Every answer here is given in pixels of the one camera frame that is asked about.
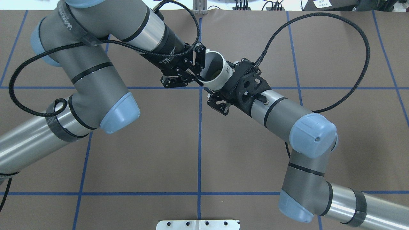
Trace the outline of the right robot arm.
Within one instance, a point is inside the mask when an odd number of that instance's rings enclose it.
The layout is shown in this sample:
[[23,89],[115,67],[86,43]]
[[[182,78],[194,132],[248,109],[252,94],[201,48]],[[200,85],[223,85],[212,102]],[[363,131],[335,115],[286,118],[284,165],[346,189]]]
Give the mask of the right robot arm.
[[212,51],[202,70],[209,106],[224,115],[236,106],[293,148],[278,205],[285,216],[304,223],[323,216],[369,230],[408,229],[408,207],[324,179],[339,143],[332,122],[273,91],[245,58],[231,64]]

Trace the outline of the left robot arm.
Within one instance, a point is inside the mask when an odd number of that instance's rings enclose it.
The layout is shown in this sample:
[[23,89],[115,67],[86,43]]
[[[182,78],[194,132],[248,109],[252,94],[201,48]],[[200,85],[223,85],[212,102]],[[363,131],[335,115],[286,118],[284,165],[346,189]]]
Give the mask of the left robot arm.
[[[182,41],[159,13],[166,3],[150,9],[141,0],[60,0],[38,23],[31,35],[35,56],[23,62],[9,82],[13,103],[34,117],[1,136],[1,182],[95,129],[111,134],[139,117],[137,102],[102,44],[137,51],[161,70],[166,88],[198,81],[204,59],[193,64],[193,51],[204,48],[200,33],[191,45]],[[61,67],[76,89],[44,112],[22,105],[14,91],[23,68],[39,59]]]

